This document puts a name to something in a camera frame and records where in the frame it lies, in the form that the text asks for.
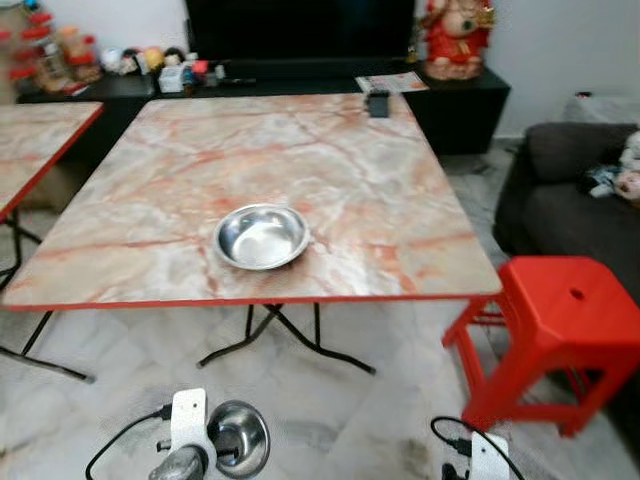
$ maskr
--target black metal table leg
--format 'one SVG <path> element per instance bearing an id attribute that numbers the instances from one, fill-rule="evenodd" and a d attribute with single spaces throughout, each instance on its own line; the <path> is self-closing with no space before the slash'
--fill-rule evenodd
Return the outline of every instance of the black metal table leg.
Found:
<path id="1" fill-rule="evenodd" d="M 14 209 L 10 214 L 9 219 L 5 219 L 3 224 L 7 225 L 11 228 L 12 239 L 13 239 L 13 250 L 14 250 L 14 264 L 12 267 L 7 268 L 5 270 L 0 271 L 0 276 L 4 276 L 2 282 L 0 282 L 0 291 L 2 291 L 11 281 L 16 272 L 20 269 L 22 265 L 22 237 L 28 238 L 34 243 L 42 243 L 42 240 L 35 234 L 25 230 L 20 226 L 20 215 L 18 213 L 18 209 Z M 33 331 L 29 340 L 25 344 L 24 348 L 20 353 L 9 350 L 8 348 L 0 346 L 0 355 L 4 355 L 6 357 L 15 360 L 16 362 L 24 363 L 26 365 L 30 365 L 32 367 L 43 368 L 45 370 L 50 370 L 56 373 L 60 373 L 62 375 L 66 375 L 68 377 L 74 378 L 76 380 L 81 380 L 86 383 L 93 383 L 95 378 L 91 375 L 86 375 L 84 373 L 76 372 L 75 370 L 71 370 L 70 368 L 63 367 L 61 365 L 56 365 L 55 363 L 45 362 L 42 360 L 36 360 L 35 358 L 28 357 L 27 354 L 33 347 L 34 343 L 42 333 L 42 330 L 47 325 L 47 322 L 53 315 L 53 312 L 47 312 L 38 322 L 38 326 Z"/>
<path id="2" fill-rule="evenodd" d="M 287 330 L 289 330 L 293 335 L 307 348 L 310 348 L 314 352 L 319 355 L 323 355 L 325 357 L 334 358 L 336 360 L 341 360 L 343 362 L 350 363 L 370 375 L 376 374 L 376 369 L 367 365 L 364 362 L 361 362 L 357 358 L 351 357 L 349 355 L 345 355 L 343 353 L 334 352 L 332 350 L 326 350 L 320 346 L 320 305 L 314 303 L 313 311 L 314 311 L 314 323 L 315 323 L 315 343 L 311 342 L 307 337 L 305 337 L 300 330 L 298 330 L 289 319 L 282 313 L 283 304 L 278 305 L 263 305 L 268 311 L 269 314 L 265 317 L 262 323 L 258 326 L 255 332 L 251 333 L 251 321 L 253 317 L 253 305 L 249 306 L 249 311 L 247 313 L 247 324 L 245 327 L 245 338 L 241 342 L 233 344 L 227 348 L 223 348 L 221 350 L 217 350 L 211 354 L 209 354 L 204 359 L 200 360 L 196 365 L 198 368 L 204 367 L 206 364 L 211 362 L 212 360 L 226 355 L 227 353 L 234 352 L 239 350 L 240 348 L 246 347 L 253 343 L 264 330 L 267 328 L 267 325 L 274 319 L 278 319 L 280 323 L 282 323 Z"/>

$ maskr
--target white wall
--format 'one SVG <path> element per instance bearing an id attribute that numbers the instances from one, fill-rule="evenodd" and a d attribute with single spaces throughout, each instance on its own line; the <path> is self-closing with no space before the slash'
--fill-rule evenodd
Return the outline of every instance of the white wall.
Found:
<path id="1" fill-rule="evenodd" d="M 58 25 L 77 25 L 102 47 L 186 43 L 183 0 L 43 1 Z M 576 91 L 640 95 L 638 0 L 493 1 L 487 64 L 513 87 L 498 135 L 552 118 Z"/>

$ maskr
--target electrical cord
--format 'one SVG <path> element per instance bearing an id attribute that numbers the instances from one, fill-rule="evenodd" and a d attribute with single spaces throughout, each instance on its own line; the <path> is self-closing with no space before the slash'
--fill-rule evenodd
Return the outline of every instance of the electrical cord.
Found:
<path id="1" fill-rule="evenodd" d="M 491 445 L 495 449 L 496 452 L 500 454 L 500 456 L 505 460 L 505 462 L 507 462 L 507 464 L 509 464 L 509 468 L 516 475 L 516 477 L 518 477 L 519 480 L 525 480 L 524 476 L 522 475 L 522 473 L 520 473 L 520 470 L 518 470 L 518 467 L 516 467 L 515 463 L 511 461 L 511 459 L 507 456 L 507 454 L 505 454 L 502 451 L 502 449 L 493 440 L 491 440 L 491 438 L 486 433 L 482 432 L 481 430 L 478 430 L 476 427 L 474 427 L 470 423 L 455 417 L 440 416 L 440 417 L 435 417 L 431 420 L 431 423 L 429 424 L 429 426 L 431 427 L 431 431 L 433 432 L 433 434 L 436 437 L 438 437 L 440 440 L 442 440 L 444 443 L 454 448 L 458 453 L 465 455 L 467 457 L 471 456 L 471 441 L 465 440 L 464 438 L 458 438 L 457 440 L 446 438 L 436 428 L 436 425 L 440 422 L 457 423 L 458 425 L 462 425 L 468 430 L 476 432 L 478 435 L 484 438 L 489 443 L 489 445 Z"/>
<path id="2" fill-rule="evenodd" d="M 84 471 L 84 475 L 86 480 L 93 480 L 93 477 L 91 476 L 91 469 L 93 468 L 93 466 L 95 465 L 95 463 L 100 459 L 100 457 L 104 454 L 104 452 L 106 452 L 107 450 L 109 450 L 109 448 L 111 448 L 111 446 L 116 443 L 116 441 L 125 433 L 127 433 L 129 430 L 131 430 L 133 427 L 135 427 L 136 425 L 138 425 L 139 423 L 142 423 L 146 420 L 150 420 L 152 418 L 161 418 L 162 420 L 171 420 L 171 410 L 172 410 L 172 406 L 171 404 L 167 404 L 167 405 L 163 405 L 163 407 L 159 410 L 156 410 L 153 413 L 149 413 L 148 415 L 145 415 L 143 417 L 138 418 L 137 420 L 134 420 L 133 422 L 131 422 L 129 425 L 127 425 L 126 427 L 124 427 L 122 430 L 120 430 L 115 437 L 113 437 L 111 440 L 109 440 L 107 442 L 107 444 L 102 447 L 100 449 L 100 451 L 98 453 L 95 454 L 95 456 L 91 459 L 91 461 L 89 462 L 89 464 L 87 465 L 87 468 Z"/>

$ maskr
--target paper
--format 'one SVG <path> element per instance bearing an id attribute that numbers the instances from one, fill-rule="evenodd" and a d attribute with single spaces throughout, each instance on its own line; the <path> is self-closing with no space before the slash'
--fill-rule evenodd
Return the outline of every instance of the paper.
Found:
<path id="1" fill-rule="evenodd" d="M 397 75 L 376 75 L 373 77 L 356 77 L 356 82 L 364 93 L 371 90 L 387 90 L 390 93 L 417 92 L 429 87 L 420 80 L 416 72 L 399 73 Z"/>

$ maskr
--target red table edge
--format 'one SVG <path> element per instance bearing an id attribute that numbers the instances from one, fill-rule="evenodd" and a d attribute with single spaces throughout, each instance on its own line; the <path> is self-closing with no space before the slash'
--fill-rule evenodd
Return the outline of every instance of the red table edge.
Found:
<path id="1" fill-rule="evenodd" d="M 156 300 L 110 303 L 68 303 L 49 305 L 11 305 L 4 307 L 14 312 L 69 311 L 69 310 L 117 310 L 130 308 L 177 308 L 177 307 L 232 307 L 242 305 L 285 305 L 304 303 L 377 303 L 430 300 L 490 300 L 495 293 L 455 294 L 455 295 L 381 295 L 381 296 L 344 296 L 344 297 L 277 297 L 277 298 L 233 298 L 212 300 Z"/>
<path id="2" fill-rule="evenodd" d="M 0 222 L 2 222 L 12 211 L 16 208 L 24 197 L 35 187 L 42 177 L 44 177 L 51 167 L 53 167 L 58 160 L 69 150 L 71 145 L 73 145 L 78 138 L 89 128 L 93 122 L 102 114 L 104 110 L 104 104 L 100 104 L 100 106 L 91 114 L 85 122 L 78 127 L 75 133 L 69 137 L 69 139 L 58 149 L 58 151 L 45 163 L 38 172 L 31 177 L 31 179 L 18 191 L 18 193 L 6 204 L 6 206 L 0 210 Z"/>

